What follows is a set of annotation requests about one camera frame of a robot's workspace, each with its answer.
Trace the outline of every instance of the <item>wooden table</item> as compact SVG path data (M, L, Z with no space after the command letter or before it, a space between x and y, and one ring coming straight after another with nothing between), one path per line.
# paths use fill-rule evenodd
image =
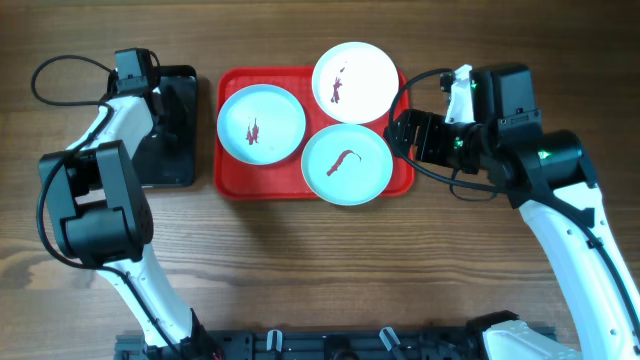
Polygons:
M33 70L60 54L113 66L113 52L154 50L200 76L197 181L147 191L154 247L171 283L208 329L378 329L463 325L510 309L575 328L545 254L503 197L474 204L418 177L410 193L341 208L322 201L238 203L212 185L215 89L235 66L313 65L352 40L384 49L407 75L520 61L532 71L547 131L583 140L600 175L619 247L640 274L640 27L634 2L322 0L5 0L0 5L0 357L111 359L114 337L139 332L92 272L49 258L35 229L37 161L96 115L37 102ZM60 63L38 86L56 99L97 99L105 74ZM414 107L443 113L435 82Z

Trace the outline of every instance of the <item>red tray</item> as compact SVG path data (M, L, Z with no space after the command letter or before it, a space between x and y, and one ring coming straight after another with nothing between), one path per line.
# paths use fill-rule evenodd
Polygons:
M233 93L255 84L271 84L286 89L295 96L304 108L307 129L302 143L286 159L266 166L248 165L234 159L224 150L216 136L213 181L218 191L233 200L260 199L314 199L302 176L300 159L309 139L327 126L339 124L318 106L311 90L313 66L296 67L244 67L229 70L218 84L218 110ZM400 86L407 79L398 73ZM398 104L396 116L409 108L409 95L404 94ZM380 136L387 126L388 113L364 126ZM415 179L415 170L401 159L394 158L393 175L381 196L399 196L406 193Z

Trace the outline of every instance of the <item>wooden surface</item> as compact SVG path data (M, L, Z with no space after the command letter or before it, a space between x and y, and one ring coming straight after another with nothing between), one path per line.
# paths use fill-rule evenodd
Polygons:
M460 202L423 177L404 197L356 208L235 203L216 193L220 76L235 66L313 65L352 40L381 47L408 76L464 63L528 64L545 130L568 128L582 138L619 247L640 274L638 2L132 3L0 5L0 358L111 359L116 335L139 332L102 278L51 260L37 237L37 161L84 133L96 115L95 108L49 107L30 94L33 70L67 53L113 66L115 50L138 46L163 64L197 69L197 181L147 196L158 258L208 329L417 328L510 309L556 326L561 341L578 346L547 259L505 198ZM38 86L50 98L96 99L104 75L56 64ZM412 103L445 111L434 82L418 86Z

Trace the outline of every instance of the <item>white plate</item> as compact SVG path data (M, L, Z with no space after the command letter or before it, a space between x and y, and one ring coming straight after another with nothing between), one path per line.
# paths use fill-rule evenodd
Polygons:
M316 133L302 153L302 175L322 199L359 205L387 187L393 159L387 143L364 126L340 124Z
M320 108L347 124L364 124L384 115L398 86L398 70L389 56L361 42L340 44L327 51L311 78Z
M300 145L304 110L288 91L274 85L238 90L218 114L218 139L234 158L251 165L273 164Z

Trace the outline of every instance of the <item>brown smear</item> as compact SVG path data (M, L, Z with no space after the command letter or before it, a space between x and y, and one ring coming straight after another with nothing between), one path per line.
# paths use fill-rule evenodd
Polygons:
M344 161L344 158L346 158L347 155L349 155L349 154L353 154L353 155L357 156L358 159L360 159L360 162L362 162L362 158L360 157L360 155L354 153L351 150L345 150L345 151L342 152L342 154L340 154L340 156L338 156L338 160L336 160L336 163L333 164L331 169L329 169L329 171L327 171L327 176L331 176L331 174L333 174L334 172L338 171L338 167L342 164L342 162Z
M333 97L331 97L331 102L334 102L336 104L338 103L338 100L340 100L340 94L338 94L338 89L340 88L340 86L342 86L340 78L336 77L336 82L333 84Z
M253 120L253 129L251 130L251 123L249 123L249 125L247 125L247 140L249 140L249 145L253 145L253 143L255 142L256 144L258 143L258 131L260 130L260 128L258 127L258 119L255 118Z

